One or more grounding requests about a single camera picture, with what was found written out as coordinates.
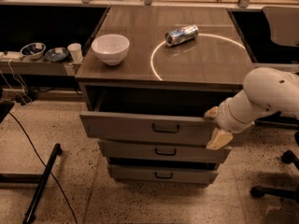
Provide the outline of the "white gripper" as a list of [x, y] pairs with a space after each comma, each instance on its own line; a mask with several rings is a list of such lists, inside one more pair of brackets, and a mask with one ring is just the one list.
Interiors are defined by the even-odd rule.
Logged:
[[229, 108], [231, 98], [227, 98], [219, 106], [214, 106], [205, 112], [205, 119], [216, 119], [219, 127], [215, 128], [210, 141], [207, 143], [206, 148], [209, 150], [218, 150], [228, 145], [233, 140], [232, 133], [242, 133], [251, 125], [253, 121], [242, 123], [237, 120]]

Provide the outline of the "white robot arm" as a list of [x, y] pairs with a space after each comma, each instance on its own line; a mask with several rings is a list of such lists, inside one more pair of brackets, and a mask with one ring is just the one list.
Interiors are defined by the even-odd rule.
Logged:
[[244, 78], [242, 91], [205, 113], [206, 119], [214, 119], [218, 124], [206, 148], [225, 147], [235, 133], [242, 133], [256, 119], [277, 112], [299, 119], [299, 76], [267, 67], [250, 71]]

